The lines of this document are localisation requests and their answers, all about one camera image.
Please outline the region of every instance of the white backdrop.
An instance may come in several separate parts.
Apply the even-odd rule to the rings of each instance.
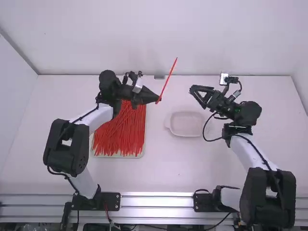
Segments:
[[[291,75],[308,108],[306,0],[2,0],[0,27],[41,74]]]
[[[0,34],[0,172],[37,77]]]

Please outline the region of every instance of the white ceramic dish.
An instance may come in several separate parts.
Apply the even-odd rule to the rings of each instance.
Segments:
[[[169,114],[165,119],[165,127],[176,136],[199,137],[205,117],[196,111],[177,111]]]

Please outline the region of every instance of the black mounting bracket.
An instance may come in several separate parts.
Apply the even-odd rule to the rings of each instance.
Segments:
[[[193,195],[193,209],[196,213],[218,212],[215,210],[212,194],[195,193]]]
[[[65,231],[68,222],[68,216],[72,210],[75,211],[119,211],[121,203],[121,194],[119,192],[101,192],[98,185],[93,199],[74,194],[72,202],[66,202],[64,205],[60,231]]]
[[[200,189],[193,194],[193,209],[197,213],[203,212],[237,212],[235,209],[225,206],[221,203],[221,189],[234,188],[230,186],[218,185],[212,193],[208,190]]]
[[[97,210],[119,211],[121,194],[118,192],[99,192],[94,199],[89,200],[84,196],[74,195],[71,210]]]

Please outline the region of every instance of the black cable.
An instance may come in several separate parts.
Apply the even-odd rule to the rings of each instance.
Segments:
[[[226,120],[226,119],[229,119],[229,118],[226,118],[226,117],[216,117],[216,116],[214,116],[214,119]]]
[[[157,227],[157,226],[154,226],[154,225],[143,225],[143,226],[147,226],[147,227],[151,227],[151,228],[159,229],[159,230],[167,230],[166,228],[161,228],[161,227]]]
[[[213,140],[207,140],[207,139],[205,138],[205,136],[204,136],[204,130],[205,130],[205,127],[206,127],[207,123],[208,123],[209,120],[210,120],[214,115],[216,115],[216,114],[218,114],[218,112],[214,112],[214,113],[207,119],[207,121],[205,122],[205,124],[204,124],[204,126],[203,126],[203,129],[202,129],[202,136],[203,136],[203,139],[204,139],[205,141],[207,141],[207,142],[213,142],[213,141],[218,141],[218,140],[222,139],[222,137],[218,137],[218,138],[215,138],[215,139],[213,139]]]
[[[263,157],[263,155],[259,152],[259,150],[257,149],[257,147],[255,147],[255,145],[248,139],[246,138],[245,136],[241,136],[241,135],[238,135],[238,134],[234,134],[233,136],[238,136],[238,137],[241,137],[243,138],[244,140],[246,140],[254,149],[255,151],[258,153],[258,155],[260,156],[261,160],[263,161],[263,163],[266,165],[266,167],[269,169],[269,172],[275,182],[275,185],[276,185],[276,188],[277,188],[277,193],[278,193],[278,196],[280,197],[280,202],[281,202],[281,208],[282,210],[284,211],[284,201],[283,201],[283,197],[282,197],[282,192],[280,190],[280,187],[279,187],[279,184],[275,178],[275,175],[274,175],[274,171],[271,169],[268,161]]]
[[[211,194],[211,193],[209,192],[209,190],[207,190],[207,189],[198,189],[198,190],[196,190],[193,194],[195,195],[196,192],[207,192],[207,193]]]
[[[80,194],[79,190],[75,187],[75,185],[72,183],[71,179],[64,173],[58,173],[58,172],[52,172],[50,169],[50,166],[47,166],[47,170],[50,174],[52,175],[56,175],[56,176],[64,176],[64,179],[68,180],[68,182],[71,184],[71,186],[73,187],[73,189],[75,190],[75,192],[77,194]]]
[[[78,225],[79,225],[79,209],[77,210],[77,229],[78,229]]]
[[[242,91],[243,90],[242,83],[239,80],[237,82],[240,84],[240,91]]]
[[[90,115],[92,112],[94,112],[94,111],[97,110],[98,108],[99,108],[99,105],[98,105],[98,103],[97,103],[97,105],[96,105],[96,107],[95,107],[94,109],[92,109],[91,111],[85,113],[85,114],[82,115],[81,117],[79,117],[79,118],[75,119],[73,122],[71,122],[71,123],[63,130],[63,132],[60,134],[59,139],[58,139],[56,145],[57,145],[58,142],[61,140],[61,138],[63,137],[63,135],[64,135],[64,134],[65,134],[65,133],[66,133],[77,121],[82,120],[84,117]]]
[[[208,229],[204,229],[203,231],[207,231],[207,230],[211,230],[215,227],[217,227],[218,225],[220,225],[222,222],[224,222],[224,220],[230,215],[231,213],[228,213],[220,222],[218,222],[216,225],[213,225],[211,228]]]
[[[135,228],[137,227],[137,225],[135,225],[133,228],[131,228],[131,229],[129,229],[129,230],[127,230],[127,229],[125,229],[125,227],[124,227],[124,231],[133,231]]]

